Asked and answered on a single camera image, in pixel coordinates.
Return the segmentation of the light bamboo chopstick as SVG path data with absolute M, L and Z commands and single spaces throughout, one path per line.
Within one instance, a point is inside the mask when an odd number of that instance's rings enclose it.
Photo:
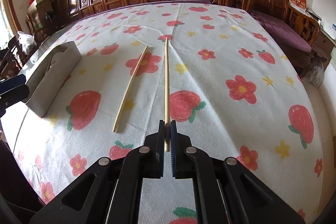
M 123 98 L 122 98 L 122 101 L 120 103 L 120 107 L 118 109 L 118 112 L 117 112 L 117 115 L 116 115 L 116 119 L 114 121 L 114 124 L 113 124 L 113 127 L 112 127 L 112 132 L 113 133 L 116 133 L 117 132 L 117 129 L 118 129 L 118 125 L 119 125 L 119 122 L 120 122 L 120 118 L 121 118 L 121 115 L 122 115 L 122 111 L 123 111 L 123 108 L 125 106 L 125 103 L 126 103 L 126 100 L 127 100 L 127 97 L 129 95 L 129 92 L 130 92 L 130 89 L 131 89 L 131 86 L 133 84 L 133 81 L 135 79 L 135 76 L 138 72 L 138 69 L 139 67 L 141 66 L 141 63 L 143 61 L 143 58 L 145 56 L 145 53 L 146 53 L 146 50 L 148 49 L 149 46 L 146 46 L 143 50 L 143 52 L 141 53 L 137 63 L 136 63 L 136 66 L 134 67 L 134 71 L 133 73 L 131 74 L 131 77 L 130 77 L 130 80 L 128 82 L 128 85 L 126 87 L 126 90 L 124 92 L 124 95 L 123 95 Z
M 165 39 L 165 151 L 170 151 L 170 79 L 169 79 L 169 40 Z

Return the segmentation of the red greeting card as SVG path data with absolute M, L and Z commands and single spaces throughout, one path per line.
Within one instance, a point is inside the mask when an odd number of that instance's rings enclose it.
M 295 9 L 305 13 L 307 8 L 306 0 L 289 0 L 289 4 Z

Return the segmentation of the wooden side table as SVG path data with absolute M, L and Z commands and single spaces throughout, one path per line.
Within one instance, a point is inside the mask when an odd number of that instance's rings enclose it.
M 320 18 L 316 13 L 314 13 L 310 9 L 307 9 L 307 13 L 312 18 L 314 18 L 320 26 L 320 31 L 317 36 L 317 39 L 311 46 L 311 48 L 314 57 L 318 56 L 319 58 L 321 58 L 323 68 L 326 69 L 331 60 L 331 52 L 335 47 L 335 41 L 323 29 L 321 21 L 322 18 Z

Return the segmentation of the strawberry flower tablecloth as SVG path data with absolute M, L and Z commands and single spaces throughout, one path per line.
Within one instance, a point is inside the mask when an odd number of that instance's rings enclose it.
M 229 7 L 144 5 L 81 21 L 81 60 L 49 113 L 27 110 L 14 156 L 44 202 L 98 158 L 142 145 L 164 116 L 164 43 L 169 40 L 170 116 L 210 156 L 232 156 L 306 223 L 322 190 L 322 145 L 307 92 L 276 42 L 249 14 Z M 112 127 L 134 67 L 116 133 Z

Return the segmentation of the plastic bag under table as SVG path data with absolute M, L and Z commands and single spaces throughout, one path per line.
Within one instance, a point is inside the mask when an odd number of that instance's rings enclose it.
M 318 56 L 312 58 L 310 68 L 304 77 L 304 80 L 319 88 L 324 80 L 324 68 L 322 59 Z

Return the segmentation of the metal rectangular tray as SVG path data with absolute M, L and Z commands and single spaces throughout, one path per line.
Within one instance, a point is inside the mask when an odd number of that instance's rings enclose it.
M 43 53 L 25 73 L 30 91 L 23 101 L 26 106 L 37 116 L 45 116 L 62 84 L 80 60 L 81 53 L 73 41 L 54 46 Z

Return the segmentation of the clear plastic bag left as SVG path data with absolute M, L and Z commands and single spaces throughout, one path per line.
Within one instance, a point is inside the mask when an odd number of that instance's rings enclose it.
M 32 35 L 25 34 L 22 31 L 18 31 L 18 42 L 22 46 L 22 51 L 25 55 L 29 55 L 37 47 L 37 43 Z

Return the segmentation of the white device box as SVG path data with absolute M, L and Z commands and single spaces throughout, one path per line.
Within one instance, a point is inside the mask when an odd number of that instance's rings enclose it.
M 333 40 L 335 40 L 336 28 L 335 28 L 334 23 L 331 23 L 328 20 L 325 20 L 322 22 L 322 28 Z

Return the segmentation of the purple sofa cushion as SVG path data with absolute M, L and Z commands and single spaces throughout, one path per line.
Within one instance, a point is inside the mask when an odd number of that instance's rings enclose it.
M 207 4 L 211 5 L 212 2 L 210 0 L 175 0 L 175 1 L 158 1 L 158 2 L 148 2 L 148 3 L 139 3 L 134 5 L 122 6 L 121 8 L 126 7 L 138 7 L 143 5 L 159 5 L 159 4 L 173 4 L 173 3 L 195 3 L 195 4 Z

